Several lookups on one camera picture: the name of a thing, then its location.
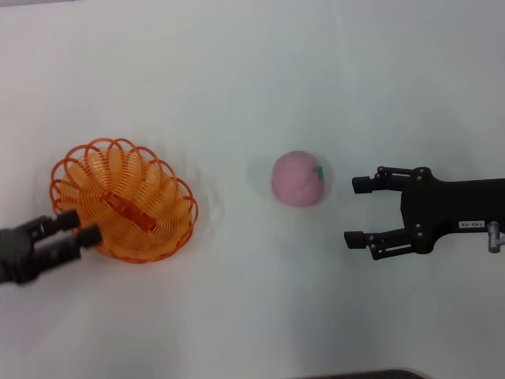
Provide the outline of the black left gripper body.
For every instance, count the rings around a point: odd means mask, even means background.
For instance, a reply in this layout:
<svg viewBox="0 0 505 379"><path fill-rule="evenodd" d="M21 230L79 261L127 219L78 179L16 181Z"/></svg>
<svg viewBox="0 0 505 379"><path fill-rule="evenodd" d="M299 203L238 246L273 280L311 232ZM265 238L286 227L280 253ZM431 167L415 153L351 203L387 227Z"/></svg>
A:
<svg viewBox="0 0 505 379"><path fill-rule="evenodd" d="M32 262L33 243L25 232L1 230L1 284L23 285L34 281L39 273Z"/></svg>

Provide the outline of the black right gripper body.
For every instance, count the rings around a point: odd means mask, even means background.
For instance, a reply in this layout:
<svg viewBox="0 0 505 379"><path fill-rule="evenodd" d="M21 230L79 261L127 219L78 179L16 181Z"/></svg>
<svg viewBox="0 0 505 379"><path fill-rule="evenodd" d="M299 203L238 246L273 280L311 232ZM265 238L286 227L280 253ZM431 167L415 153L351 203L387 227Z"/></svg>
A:
<svg viewBox="0 0 505 379"><path fill-rule="evenodd" d="M504 180L445 182L428 168L402 191L400 209L405 228L419 229L415 253L430 253L445 235L485 233L488 251L504 247Z"/></svg>

